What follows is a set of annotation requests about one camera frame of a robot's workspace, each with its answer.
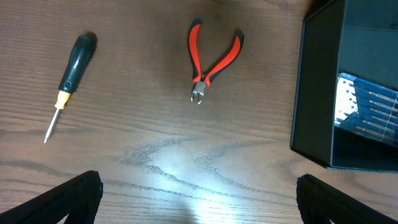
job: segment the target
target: black box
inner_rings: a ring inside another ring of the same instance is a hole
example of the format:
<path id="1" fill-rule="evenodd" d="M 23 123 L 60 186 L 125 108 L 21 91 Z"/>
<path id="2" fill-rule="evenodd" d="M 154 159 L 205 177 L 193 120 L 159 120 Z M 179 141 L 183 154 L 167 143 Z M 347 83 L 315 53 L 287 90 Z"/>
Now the black box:
<path id="1" fill-rule="evenodd" d="M 330 1 L 303 22 L 290 148 L 334 169 L 398 171 L 398 148 L 335 128 L 338 74 L 398 90 L 398 0 Z"/>

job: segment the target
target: diagonal cutting pliers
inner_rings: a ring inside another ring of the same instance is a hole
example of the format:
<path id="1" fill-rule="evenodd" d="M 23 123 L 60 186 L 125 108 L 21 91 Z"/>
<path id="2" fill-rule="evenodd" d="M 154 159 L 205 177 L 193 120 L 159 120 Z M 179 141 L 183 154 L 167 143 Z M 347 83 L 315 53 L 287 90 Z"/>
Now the diagonal cutting pliers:
<path id="1" fill-rule="evenodd" d="M 205 94 L 206 86 L 210 86 L 211 82 L 216 78 L 216 76 L 220 74 L 226 67 L 231 65 L 232 62 L 238 57 L 242 49 L 243 40 L 244 40 L 243 33 L 241 31 L 237 32 L 235 34 L 234 44 L 228 55 L 225 58 L 223 58 L 213 69 L 211 69 L 209 73 L 203 74 L 201 70 L 198 45 L 197 45 L 198 33 L 200 27 L 201 27 L 201 19 L 199 18 L 194 19 L 191 24 L 191 28 L 189 30 L 189 35 L 188 35 L 188 51 L 193 67 L 193 83 L 194 83 L 194 88 L 191 95 L 191 101 L 193 102 L 196 98 L 198 98 L 198 104 L 201 103 L 201 100 Z"/>

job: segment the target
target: screwdriver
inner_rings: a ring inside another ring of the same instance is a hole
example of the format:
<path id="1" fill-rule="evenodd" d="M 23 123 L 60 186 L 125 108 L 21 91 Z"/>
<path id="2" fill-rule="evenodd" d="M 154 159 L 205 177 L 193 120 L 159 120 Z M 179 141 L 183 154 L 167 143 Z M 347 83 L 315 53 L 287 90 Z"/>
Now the screwdriver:
<path id="1" fill-rule="evenodd" d="M 65 108 L 65 104 L 69 100 L 72 93 L 76 91 L 76 88 L 83 76 L 84 71 L 92 58 L 97 43 L 97 37 L 92 32 L 87 32 L 80 35 L 75 45 L 72 48 L 69 56 L 69 62 L 65 73 L 63 74 L 61 83 L 58 87 L 60 90 L 58 94 L 58 100 L 55 104 L 55 114 L 51 120 L 50 127 L 44 137 L 44 143 L 46 143 L 54 130 L 55 123 L 57 123 L 60 112 Z"/>

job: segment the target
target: brown wood tabletop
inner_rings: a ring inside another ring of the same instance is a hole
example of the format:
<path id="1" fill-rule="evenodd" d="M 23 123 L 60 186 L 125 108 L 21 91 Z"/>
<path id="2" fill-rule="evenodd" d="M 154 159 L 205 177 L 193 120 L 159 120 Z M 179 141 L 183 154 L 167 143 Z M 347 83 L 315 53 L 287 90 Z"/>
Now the brown wood tabletop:
<path id="1" fill-rule="evenodd" d="M 87 170 L 96 223 L 301 223 L 306 173 L 398 219 L 398 176 L 326 170 L 289 149 L 310 0 L 2 0 L 0 212 Z M 245 33 L 201 105 L 190 102 L 191 21 L 202 67 Z M 77 92 L 43 144 L 73 43 L 98 36 Z"/>

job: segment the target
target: black screwdriver handle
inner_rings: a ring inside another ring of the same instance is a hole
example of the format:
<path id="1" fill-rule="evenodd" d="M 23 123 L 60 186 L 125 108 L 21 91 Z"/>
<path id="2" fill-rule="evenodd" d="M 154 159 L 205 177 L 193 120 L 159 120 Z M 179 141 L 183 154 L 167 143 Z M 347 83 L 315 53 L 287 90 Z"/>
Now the black screwdriver handle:
<path id="1" fill-rule="evenodd" d="M 88 62 L 94 54 L 96 43 L 97 37 L 92 32 L 82 34 L 77 38 L 70 52 L 68 66 L 58 87 L 59 90 L 67 93 L 76 91 Z"/>

